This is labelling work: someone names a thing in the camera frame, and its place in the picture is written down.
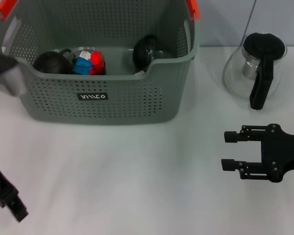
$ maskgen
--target white tabletop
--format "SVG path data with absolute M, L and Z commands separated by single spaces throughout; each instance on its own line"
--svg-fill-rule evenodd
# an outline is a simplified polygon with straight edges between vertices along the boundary
M 260 162 L 260 143 L 224 142 L 243 124 L 294 134 L 294 47 L 263 110 L 223 87 L 229 47 L 200 48 L 178 116 L 155 125 L 33 120 L 0 93 L 0 170 L 20 191 L 20 224 L 0 208 L 0 235 L 294 235 L 294 171 L 279 184 L 241 180 L 222 158 Z

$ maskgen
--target glass teapot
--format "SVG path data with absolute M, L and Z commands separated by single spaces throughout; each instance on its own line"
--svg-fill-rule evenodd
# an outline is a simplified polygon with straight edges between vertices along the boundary
M 287 46 L 270 33 L 252 33 L 228 60 L 223 82 L 232 94 L 249 98 L 252 109 L 263 108 L 282 77 L 282 59 Z

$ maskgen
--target basket label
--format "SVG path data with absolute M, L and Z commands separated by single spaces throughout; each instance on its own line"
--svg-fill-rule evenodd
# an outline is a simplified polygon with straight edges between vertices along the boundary
M 108 93 L 77 93 L 77 97 L 79 100 L 87 101 L 87 100 L 108 100 Z

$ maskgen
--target white wall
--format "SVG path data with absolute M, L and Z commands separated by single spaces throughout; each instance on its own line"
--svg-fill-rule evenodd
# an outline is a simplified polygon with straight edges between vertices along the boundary
M 197 0 L 202 46 L 236 46 L 254 0 Z M 250 32 L 266 31 L 294 46 L 294 0 L 258 0 Z

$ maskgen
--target black teapot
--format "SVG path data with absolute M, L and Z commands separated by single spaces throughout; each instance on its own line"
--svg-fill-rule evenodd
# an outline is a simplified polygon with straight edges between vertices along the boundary
M 71 52 L 71 50 L 65 49 L 59 53 L 55 51 L 45 52 L 36 59 L 33 67 L 43 73 L 72 74 L 70 62 L 63 56 L 66 52 Z

